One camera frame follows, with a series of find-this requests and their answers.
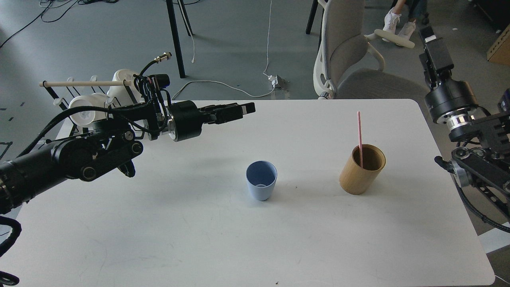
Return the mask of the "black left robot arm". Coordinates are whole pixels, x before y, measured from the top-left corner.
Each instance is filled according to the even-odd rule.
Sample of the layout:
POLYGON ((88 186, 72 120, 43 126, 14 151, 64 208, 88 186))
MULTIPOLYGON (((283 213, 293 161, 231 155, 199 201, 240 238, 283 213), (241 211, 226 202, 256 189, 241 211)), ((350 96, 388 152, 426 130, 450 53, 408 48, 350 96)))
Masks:
POLYGON ((220 125, 255 112, 255 104, 230 103, 197 107, 191 100, 172 102, 162 96, 167 74, 145 75, 168 60, 164 53, 130 77, 100 82, 41 83, 55 100, 57 86, 109 87, 108 93, 81 95, 63 107, 39 135, 14 159, 1 164, 1 225, 10 233, 1 242, 4 255, 19 238, 20 223, 6 214, 68 179, 91 182, 114 169, 135 176, 133 158, 143 152, 141 140, 168 133, 179 142, 200 136, 202 126, 220 125))

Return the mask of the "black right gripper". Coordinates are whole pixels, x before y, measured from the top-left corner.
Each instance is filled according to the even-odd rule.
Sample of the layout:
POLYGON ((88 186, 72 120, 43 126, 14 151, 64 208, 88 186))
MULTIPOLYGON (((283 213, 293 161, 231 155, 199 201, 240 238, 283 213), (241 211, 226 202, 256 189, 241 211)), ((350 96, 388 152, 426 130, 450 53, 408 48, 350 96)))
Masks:
POLYGON ((422 28, 419 35, 424 49, 419 60, 426 85, 432 90, 425 96, 424 101, 432 121, 437 124, 445 114, 459 109, 477 109, 479 103, 469 83, 448 79, 454 63, 443 38, 437 36, 431 26, 422 28), (437 82, 444 80, 446 81, 437 87, 437 82))

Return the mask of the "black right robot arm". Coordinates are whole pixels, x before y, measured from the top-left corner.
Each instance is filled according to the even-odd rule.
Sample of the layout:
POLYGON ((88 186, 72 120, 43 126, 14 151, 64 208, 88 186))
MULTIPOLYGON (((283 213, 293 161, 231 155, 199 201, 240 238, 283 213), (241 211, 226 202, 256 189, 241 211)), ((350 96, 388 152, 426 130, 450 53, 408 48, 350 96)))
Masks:
POLYGON ((482 193, 505 218, 509 218, 509 90, 492 114, 480 106, 470 85, 452 79, 453 60, 444 40, 432 27, 419 31, 424 53, 419 56, 424 78, 430 89, 425 104, 432 121, 445 124, 451 142, 457 145, 451 160, 441 156, 435 162, 455 176, 455 185, 463 203, 483 222, 509 232, 476 209, 464 194, 463 187, 474 187, 482 193))

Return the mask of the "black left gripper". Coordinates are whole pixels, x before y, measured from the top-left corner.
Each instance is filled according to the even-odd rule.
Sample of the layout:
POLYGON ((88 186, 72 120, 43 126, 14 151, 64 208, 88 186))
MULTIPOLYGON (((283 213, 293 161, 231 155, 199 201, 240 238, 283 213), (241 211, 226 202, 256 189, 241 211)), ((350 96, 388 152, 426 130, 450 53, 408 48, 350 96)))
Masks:
POLYGON ((202 133, 203 124, 221 125, 242 119, 244 115, 255 111, 254 103, 218 105, 214 120, 211 113, 199 109, 191 100, 185 100, 168 106, 168 132, 175 142, 196 138, 202 133))

